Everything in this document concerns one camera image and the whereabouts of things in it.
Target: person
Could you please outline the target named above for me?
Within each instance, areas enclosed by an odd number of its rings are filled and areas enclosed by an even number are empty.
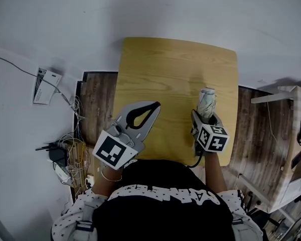
[[[262,240],[240,190],[227,190],[216,153],[205,155],[204,184],[185,165],[131,160],[105,166],[53,224],[53,241]]]

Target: table top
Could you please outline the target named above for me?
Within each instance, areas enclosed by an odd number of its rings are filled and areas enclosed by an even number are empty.
[[[126,38],[123,43],[113,116],[127,104],[159,101],[161,112],[146,137],[139,159],[165,159],[193,165],[191,111],[199,91],[216,90],[215,112],[230,140],[219,154],[221,166],[230,162],[237,119],[238,71],[231,50],[172,39]]]

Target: white wall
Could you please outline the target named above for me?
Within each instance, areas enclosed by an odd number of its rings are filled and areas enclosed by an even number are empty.
[[[38,65],[0,50],[0,56],[33,74]],[[68,201],[48,152],[35,148],[72,129],[73,113],[60,95],[50,106],[32,105],[35,78],[0,60],[0,220],[16,240],[50,240],[53,220]],[[76,81],[65,75],[59,83],[67,97]]]
[[[0,47],[77,78],[118,70],[128,36],[232,49],[240,85],[301,81],[301,0],[0,0]]]

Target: wooden floor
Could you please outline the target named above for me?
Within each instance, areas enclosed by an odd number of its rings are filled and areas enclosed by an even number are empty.
[[[80,127],[85,141],[95,145],[98,136],[112,118],[112,108],[116,88],[116,73],[88,73],[81,83],[80,100],[83,104],[85,120]],[[229,189],[241,189],[248,200],[249,190],[239,183],[237,176],[242,173],[265,194],[272,195],[280,176],[280,168],[285,162],[290,137],[290,122],[293,110],[290,101],[251,104],[254,97],[265,93],[239,87],[238,114],[235,141],[230,164],[223,167],[223,175]],[[196,174],[204,180],[204,170],[195,169]],[[290,203],[285,209],[293,217],[301,214],[301,203]],[[283,216],[275,212],[275,220]],[[265,228],[270,240],[274,240],[270,223]]]

